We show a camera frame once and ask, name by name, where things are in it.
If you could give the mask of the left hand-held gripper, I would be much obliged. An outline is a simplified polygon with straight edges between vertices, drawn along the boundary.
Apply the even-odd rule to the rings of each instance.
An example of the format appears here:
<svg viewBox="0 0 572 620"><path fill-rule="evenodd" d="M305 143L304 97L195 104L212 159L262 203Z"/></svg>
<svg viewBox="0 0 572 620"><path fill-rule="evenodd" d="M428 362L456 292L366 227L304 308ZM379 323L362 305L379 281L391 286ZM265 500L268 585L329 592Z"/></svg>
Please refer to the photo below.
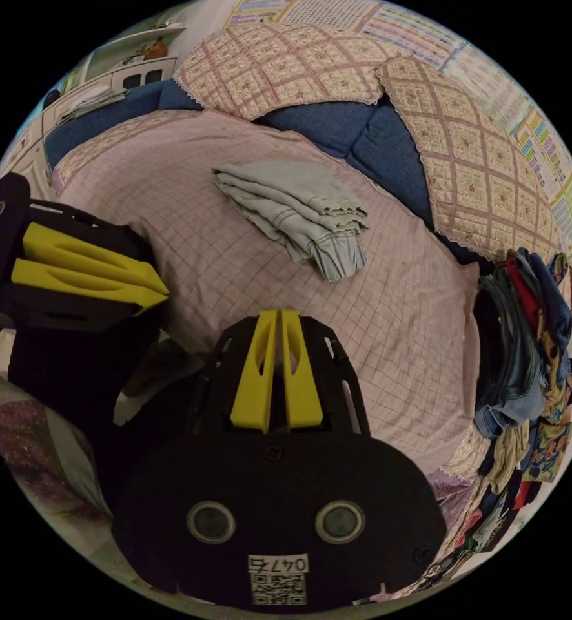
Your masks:
<svg viewBox="0 0 572 620"><path fill-rule="evenodd" d="M149 243L0 178L0 313L17 328L102 332L169 297Z"/></svg>

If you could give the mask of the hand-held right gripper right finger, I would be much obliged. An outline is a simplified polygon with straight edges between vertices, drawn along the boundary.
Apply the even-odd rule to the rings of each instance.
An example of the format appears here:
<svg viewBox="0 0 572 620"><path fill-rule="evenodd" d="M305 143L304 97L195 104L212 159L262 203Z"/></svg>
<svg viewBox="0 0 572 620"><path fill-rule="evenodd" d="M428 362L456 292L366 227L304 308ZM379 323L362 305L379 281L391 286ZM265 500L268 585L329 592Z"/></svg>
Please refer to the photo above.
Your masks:
<svg viewBox="0 0 572 620"><path fill-rule="evenodd" d="M323 412L299 312L282 310L281 328L287 425L290 430L318 428Z"/></svg>

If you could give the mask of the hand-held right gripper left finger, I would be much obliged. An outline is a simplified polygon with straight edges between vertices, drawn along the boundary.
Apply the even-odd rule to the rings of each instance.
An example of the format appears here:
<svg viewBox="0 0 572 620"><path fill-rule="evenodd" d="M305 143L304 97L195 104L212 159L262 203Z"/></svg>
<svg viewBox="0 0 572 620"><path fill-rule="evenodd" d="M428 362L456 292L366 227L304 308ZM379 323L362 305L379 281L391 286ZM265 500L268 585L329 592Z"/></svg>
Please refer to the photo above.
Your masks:
<svg viewBox="0 0 572 620"><path fill-rule="evenodd" d="M269 431L277 323L276 309L257 317L230 413L235 428Z"/></svg>

